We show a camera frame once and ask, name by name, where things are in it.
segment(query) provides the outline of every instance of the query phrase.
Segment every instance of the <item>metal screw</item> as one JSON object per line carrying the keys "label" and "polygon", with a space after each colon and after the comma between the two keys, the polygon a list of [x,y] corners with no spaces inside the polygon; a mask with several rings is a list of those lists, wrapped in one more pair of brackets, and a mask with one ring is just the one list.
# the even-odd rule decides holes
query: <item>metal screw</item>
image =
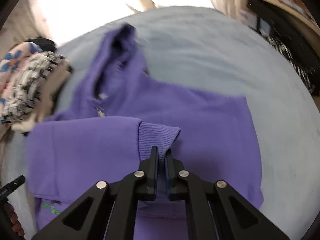
{"label": "metal screw", "polygon": [[99,189],[103,189],[103,188],[105,188],[107,186],[107,183],[102,180],[102,181],[97,182],[96,186]]}
{"label": "metal screw", "polygon": [[188,177],[189,176],[189,171],[184,171],[184,170],[179,171],[179,176],[183,177],[183,178]]}
{"label": "metal screw", "polygon": [[219,188],[225,188],[227,186],[227,183],[223,180],[217,181],[217,187]]}
{"label": "metal screw", "polygon": [[137,178],[142,178],[144,176],[144,172],[143,171],[136,171],[134,173],[134,175],[137,177]]}

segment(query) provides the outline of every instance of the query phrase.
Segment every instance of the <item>human hand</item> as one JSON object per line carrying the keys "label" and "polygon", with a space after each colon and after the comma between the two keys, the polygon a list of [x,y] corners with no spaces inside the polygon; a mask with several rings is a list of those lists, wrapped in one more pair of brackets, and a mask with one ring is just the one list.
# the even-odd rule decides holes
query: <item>human hand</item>
{"label": "human hand", "polygon": [[5,203],[4,208],[9,216],[11,223],[13,224],[12,230],[15,233],[18,233],[19,236],[24,236],[24,230],[23,230],[20,222],[18,221],[18,215],[15,213],[14,207],[12,205],[10,205],[9,203]]}

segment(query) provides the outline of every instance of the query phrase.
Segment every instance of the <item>black and white patterned fabric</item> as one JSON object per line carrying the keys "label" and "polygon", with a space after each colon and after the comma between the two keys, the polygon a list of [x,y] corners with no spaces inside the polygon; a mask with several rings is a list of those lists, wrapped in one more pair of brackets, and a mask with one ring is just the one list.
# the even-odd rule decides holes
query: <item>black and white patterned fabric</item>
{"label": "black and white patterned fabric", "polygon": [[266,36],[265,39],[276,51],[278,51],[290,62],[298,76],[301,78],[302,82],[309,90],[310,94],[312,94],[315,91],[316,86],[311,83],[308,73],[304,71],[302,66],[293,59],[292,53],[287,46],[284,45],[284,43],[281,42],[277,37]]}
{"label": "black and white patterned fabric", "polygon": [[36,53],[27,62],[12,87],[12,93],[2,110],[2,123],[25,120],[41,100],[41,89],[47,77],[64,60],[53,52]]}

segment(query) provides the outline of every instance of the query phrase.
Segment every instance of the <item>light blue bedsheet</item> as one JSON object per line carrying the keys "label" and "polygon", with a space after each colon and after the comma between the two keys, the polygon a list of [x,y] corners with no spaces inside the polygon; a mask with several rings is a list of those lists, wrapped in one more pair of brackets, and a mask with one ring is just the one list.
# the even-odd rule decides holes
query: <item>light blue bedsheet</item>
{"label": "light blue bedsheet", "polygon": [[[292,240],[300,239],[320,210],[320,115],[291,65],[248,27],[196,7],[156,9],[107,24],[59,49],[75,71],[57,110],[68,108],[104,33],[122,22],[136,27],[154,78],[246,96],[262,158],[260,211]],[[16,134],[8,147],[4,182],[25,174],[23,140]],[[11,201],[30,239],[33,208],[25,188]]]}

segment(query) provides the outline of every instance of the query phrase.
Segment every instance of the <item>ribbed cuff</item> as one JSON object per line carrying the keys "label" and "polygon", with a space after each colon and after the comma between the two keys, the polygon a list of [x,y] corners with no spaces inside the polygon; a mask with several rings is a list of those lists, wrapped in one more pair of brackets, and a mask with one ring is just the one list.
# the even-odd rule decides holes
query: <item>ribbed cuff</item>
{"label": "ribbed cuff", "polygon": [[159,150],[159,164],[164,165],[164,156],[180,132],[179,127],[142,122],[139,126],[140,160],[150,158],[151,147]]}

